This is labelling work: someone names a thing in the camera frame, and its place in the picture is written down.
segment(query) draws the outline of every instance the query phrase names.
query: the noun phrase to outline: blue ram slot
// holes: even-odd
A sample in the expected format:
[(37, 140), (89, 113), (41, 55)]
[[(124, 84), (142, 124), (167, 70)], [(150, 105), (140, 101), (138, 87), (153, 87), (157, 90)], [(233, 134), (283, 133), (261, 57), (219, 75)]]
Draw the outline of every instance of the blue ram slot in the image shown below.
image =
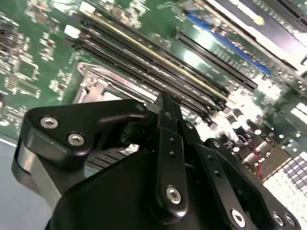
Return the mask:
[(259, 62), (254, 61), (253, 59), (251, 59), (249, 57), (249, 55), (245, 54), (242, 50), (240, 50), (238, 47), (236, 47), (235, 45), (233, 45), (231, 42), (229, 42), (227, 40), (227, 38), (220, 36), (214, 32), (211, 31), (211, 27), (206, 24), (204, 21), (198, 19), (197, 17), (195, 17), (193, 14), (189, 14), (188, 18), (194, 22), (196, 25), (200, 26), (202, 29), (204, 29), (205, 31), (209, 32), (210, 34), (212, 34), (212, 36), (220, 41), (221, 43), (223, 43), (225, 46), (229, 47), (231, 50), (233, 50), (234, 52), (236, 52), (237, 54), (239, 54), (241, 57), (243, 57), (245, 60), (247, 60), (249, 63), (253, 64), (254, 66), (256, 66), (258, 69), (260, 69), (262, 72), (264, 72), (265, 74), (268, 75), (272, 75), (272, 71), (268, 68), (266, 68), (265, 66), (263, 66), (262, 64), (260, 64)]

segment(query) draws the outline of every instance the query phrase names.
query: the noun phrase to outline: black metal bracket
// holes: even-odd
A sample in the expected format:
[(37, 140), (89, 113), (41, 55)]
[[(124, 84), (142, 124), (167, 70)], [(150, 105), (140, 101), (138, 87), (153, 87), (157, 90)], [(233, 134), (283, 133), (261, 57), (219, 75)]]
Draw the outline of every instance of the black metal bracket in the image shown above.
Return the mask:
[[(202, 142), (195, 126), (182, 119), (178, 98), (164, 92), (153, 105), (122, 100), (37, 108), (25, 115), (14, 159), (27, 176), (15, 175), (54, 208), (48, 230), (300, 229), (217, 140)], [(83, 177), (92, 152), (129, 144), (140, 150)]]

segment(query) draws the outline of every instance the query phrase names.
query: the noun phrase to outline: yellow stripe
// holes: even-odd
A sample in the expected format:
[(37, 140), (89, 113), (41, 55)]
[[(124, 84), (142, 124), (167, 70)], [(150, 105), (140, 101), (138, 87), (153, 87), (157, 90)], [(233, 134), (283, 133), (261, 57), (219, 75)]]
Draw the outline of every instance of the yellow stripe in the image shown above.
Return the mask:
[(104, 25), (105, 27), (109, 28), (112, 31), (115, 31), (117, 34), (123, 36), (124, 38), (128, 39), (129, 41), (131, 41), (132, 43), (136, 44), (137, 46), (139, 46), (140, 48), (142, 48), (143, 50), (145, 50), (146, 52), (152, 54), (153, 56), (155, 56), (157, 59), (163, 61), (164, 63), (168, 64), (170, 67), (178, 70), (179, 72), (183, 73), (184, 75), (186, 75), (187, 77), (189, 77), (190, 79), (192, 79), (193, 81), (195, 81), (196, 83), (198, 83), (199, 85), (203, 86), (204, 88), (208, 89), (209, 91), (211, 91), (212, 93), (214, 93), (215, 95), (225, 99), (228, 102), (232, 102), (230, 99), (228, 99), (227, 97), (225, 97), (224, 95), (220, 94), (218, 91), (216, 91), (215, 89), (211, 88), (209, 85), (203, 83), (201, 80), (195, 78), (193, 75), (191, 75), (190, 73), (188, 73), (187, 71), (185, 71), (184, 69), (181, 69), (179, 67), (177, 67), (175, 64), (173, 64), (172, 62), (170, 62), (169, 60), (165, 59), (164, 57), (160, 56), (159, 54), (153, 52), (151, 49), (147, 48), (146, 46), (144, 46), (143, 44), (139, 43), (138, 41), (134, 40), (133, 38), (127, 36), (125, 33), (121, 32), (120, 30), (118, 30), (117, 28), (113, 27), (112, 25), (110, 25), (109, 23), (107, 23), (106, 21), (102, 20), (100, 17), (93, 15), (90, 12), (87, 11), (82, 11), (85, 15), (87, 15), (88, 17), (92, 18), (93, 20), (95, 20), (96, 22)]

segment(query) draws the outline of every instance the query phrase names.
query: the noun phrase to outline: mounting hole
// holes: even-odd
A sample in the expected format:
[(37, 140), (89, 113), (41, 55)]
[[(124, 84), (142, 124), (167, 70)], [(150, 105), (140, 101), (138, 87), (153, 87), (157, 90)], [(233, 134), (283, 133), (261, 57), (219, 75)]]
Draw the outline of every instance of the mounting hole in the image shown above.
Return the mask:
[(169, 152), (169, 155), (170, 155), (171, 157), (176, 157), (176, 154), (175, 154), (175, 152), (173, 152), (173, 151), (170, 151), (170, 152)]
[(287, 220), (293, 227), (296, 226), (294, 220), (293, 220), (288, 214), (285, 214), (284, 217), (286, 218), (286, 220)]
[(167, 116), (169, 119), (172, 119), (172, 118), (173, 118), (172, 115), (171, 115), (169, 112), (166, 112), (166, 113), (165, 113), (165, 116)]
[(208, 159), (213, 161), (213, 157), (211, 155), (208, 155)]
[(215, 170), (214, 173), (215, 173), (215, 175), (216, 175), (217, 177), (220, 177), (220, 178), (222, 177), (222, 175), (220, 174), (219, 171)]
[(274, 217), (274, 220), (275, 220), (280, 226), (284, 226), (284, 221), (283, 221), (283, 219), (282, 219), (276, 212), (273, 212), (273, 217)]

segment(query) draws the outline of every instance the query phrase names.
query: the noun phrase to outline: white connector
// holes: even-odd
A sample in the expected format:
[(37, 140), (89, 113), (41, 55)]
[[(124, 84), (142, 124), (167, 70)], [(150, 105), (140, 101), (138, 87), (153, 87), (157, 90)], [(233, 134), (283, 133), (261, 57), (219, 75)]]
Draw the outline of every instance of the white connector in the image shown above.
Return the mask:
[(89, 3), (83, 1), (81, 2), (79, 10), (83, 13), (94, 13), (96, 8)]
[(79, 38), (81, 31), (71, 25), (65, 27), (64, 33), (72, 38)]

